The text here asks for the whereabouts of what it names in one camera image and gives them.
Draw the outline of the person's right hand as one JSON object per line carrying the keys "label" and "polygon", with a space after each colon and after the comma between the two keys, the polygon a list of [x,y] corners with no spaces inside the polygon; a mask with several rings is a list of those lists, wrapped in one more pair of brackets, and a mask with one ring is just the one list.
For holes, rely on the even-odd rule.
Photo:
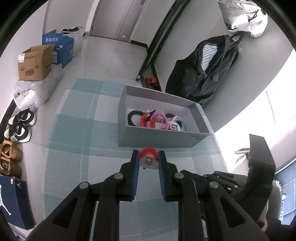
{"label": "person's right hand", "polygon": [[265,219],[265,220],[264,220],[264,226],[261,228],[261,230],[262,230],[263,232],[266,232],[267,227],[268,227],[268,222],[267,222],[267,220]]}

